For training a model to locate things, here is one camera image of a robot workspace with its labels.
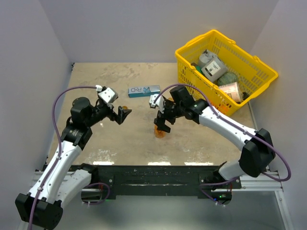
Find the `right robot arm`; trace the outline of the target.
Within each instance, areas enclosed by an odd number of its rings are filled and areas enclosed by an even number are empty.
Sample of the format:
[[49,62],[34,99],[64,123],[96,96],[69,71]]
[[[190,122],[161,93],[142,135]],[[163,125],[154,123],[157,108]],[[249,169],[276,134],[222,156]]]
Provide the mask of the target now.
[[222,163],[204,179],[205,183],[225,188],[232,179],[245,174],[256,178],[275,158],[272,139],[266,129],[257,131],[234,121],[206,100],[195,100],[185,86],[176,86],[170,93],[171,100],[158,94],[150,97],[150,107],[159,109],[154,119],[157,130],[169,133],[171,128],[165,122],[174,124],[177,118],[184,117],[219,133],[241,151],[239,160]]

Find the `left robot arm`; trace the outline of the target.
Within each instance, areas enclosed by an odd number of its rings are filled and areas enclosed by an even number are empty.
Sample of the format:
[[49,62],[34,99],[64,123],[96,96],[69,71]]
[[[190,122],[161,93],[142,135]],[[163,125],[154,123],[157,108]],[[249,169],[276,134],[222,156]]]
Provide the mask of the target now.
[[102,98],[97,99],[95,106],[86,97],[75,99],[52,160],[30,191],[19,194],[15,200],[21,220],[29,226],[53,230],[64,208],[81,190],[99,184],[98,168],[89,164],[82,164],[68,180],[64,179],[90,139],[91,127],[106,117],[120,125],[131,112],[119,107],[115,113],[113,105]]

